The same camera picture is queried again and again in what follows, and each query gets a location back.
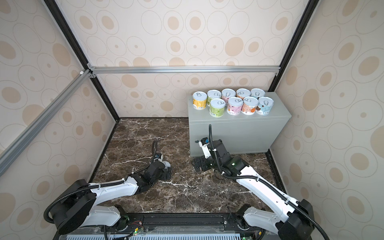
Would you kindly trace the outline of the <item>light green label can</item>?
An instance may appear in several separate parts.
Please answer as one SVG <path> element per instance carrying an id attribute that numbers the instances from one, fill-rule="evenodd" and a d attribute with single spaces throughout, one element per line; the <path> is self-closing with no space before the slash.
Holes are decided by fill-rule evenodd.
<path id="1" fill-rule="evenodd" d="M 220 99 L 222 96 L 222 93 L 218 90 L 209 90 L 207 92 L 207 105 L 210 106 L 211 105 L 211 101 L 213 99 Z"/>

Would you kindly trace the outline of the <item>red label can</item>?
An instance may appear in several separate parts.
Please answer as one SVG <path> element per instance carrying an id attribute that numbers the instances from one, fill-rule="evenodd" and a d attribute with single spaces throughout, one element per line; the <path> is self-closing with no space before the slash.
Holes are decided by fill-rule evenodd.
<path id="1" fill-rule="evenodd" d="M 236 96 L 236 91 L 233 89 L 223 89 L 222 90 L 222 96 L 221 99 L 224 100 L 226 103 L 228 100 L 232 97 Z"/>

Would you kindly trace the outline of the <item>white pink label can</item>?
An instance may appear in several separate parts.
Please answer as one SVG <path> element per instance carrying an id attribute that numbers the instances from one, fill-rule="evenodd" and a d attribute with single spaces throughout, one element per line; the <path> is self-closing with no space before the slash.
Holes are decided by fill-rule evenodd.
<path id="1" fill-rule="evenodd" d="M 243 106 L 241 112 L 244 115 L 251 116 L 256 112 L 256 107 L 258 106 L 259 101 L 254 97 L 245 97 L 243 99 Z"/>

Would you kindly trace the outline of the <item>orange label can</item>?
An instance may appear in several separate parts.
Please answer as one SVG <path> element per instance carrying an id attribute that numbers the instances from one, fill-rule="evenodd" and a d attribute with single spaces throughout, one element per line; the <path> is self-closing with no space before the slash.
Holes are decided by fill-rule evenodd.
<path id="1" fill-rule="evenodd" d="M 240 88 L 240 89 L 237 89 L 237 91 L 236 91 L 236 97 L 238 97 L 242 100 L 244 98 L 250 97 L 250 96 L 251 96 L 251 92 L 248 89 Z"/>

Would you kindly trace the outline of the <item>blue label can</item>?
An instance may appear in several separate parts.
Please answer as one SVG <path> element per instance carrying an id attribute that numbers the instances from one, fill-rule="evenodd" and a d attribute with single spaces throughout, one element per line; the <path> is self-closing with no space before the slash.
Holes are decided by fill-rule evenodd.
<path id="1" fill-rule="evenodd" d="M 260 97 L 258 101 L 259 103 L 256 106 L 257 114 L 267 116 L 274 105 L 274 100 L 269 97 Z"/>

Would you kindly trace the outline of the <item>teal label can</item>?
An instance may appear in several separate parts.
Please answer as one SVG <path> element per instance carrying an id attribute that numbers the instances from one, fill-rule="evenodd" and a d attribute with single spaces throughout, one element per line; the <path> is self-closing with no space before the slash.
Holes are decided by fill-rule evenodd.
<path id="1" fill-rule="evenodd" d="M 251 89 L 251 97 L 259 99 L 265 96 L 265 91 L 259 88 Z"/>

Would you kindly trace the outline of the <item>yellow green label can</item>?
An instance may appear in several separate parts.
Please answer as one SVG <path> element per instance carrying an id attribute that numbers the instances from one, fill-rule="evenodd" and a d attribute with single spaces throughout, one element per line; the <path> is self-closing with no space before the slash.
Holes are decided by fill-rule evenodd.
<path id="1" fill-rule="evenodd" d="M 162 163 L 165 165 L 165 168 L 170 168 L 171 164 L 167 161 L 162 161 Z"/>

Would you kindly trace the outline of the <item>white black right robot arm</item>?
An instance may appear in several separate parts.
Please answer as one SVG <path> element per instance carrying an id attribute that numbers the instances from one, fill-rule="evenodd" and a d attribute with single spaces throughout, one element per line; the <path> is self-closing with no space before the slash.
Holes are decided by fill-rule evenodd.
<path id="1" fill-rule="evenodd" d="M 280 191 L 242 158 L 214 160 L 202 156 L 194 158 L 192 165 L 197 173 L 213 169 L 222 177 L 236 181 L 271 209 L 271 212 L 267 212 L 247 207 L 243 220 L 249 227 L 265 229 L 282 240 L 309 240 L 314 230 L 318 230 L 325 240 L 329 239 L 325 230 L 315 221 L 313 207 L 308 201 L 298 201 Z"/>

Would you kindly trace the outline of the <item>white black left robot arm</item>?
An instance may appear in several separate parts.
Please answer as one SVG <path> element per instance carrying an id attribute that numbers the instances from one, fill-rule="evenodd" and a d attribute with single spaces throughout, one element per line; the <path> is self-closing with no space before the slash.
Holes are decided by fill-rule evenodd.
<path id="1" fill-rule="evenodd" d="M 80 227 L 112 227 L 121 222 L 126 213 L 120 207 L 103 207 L 102 203 L 144 193 L 157 181 L 168 181 L 171 176 L 170 163 L 156 161 L 119 181 L 88 184 L 84 179 L 77 180 L 45 209 L 43 217 L 56 226 L 60 235 Z"/>

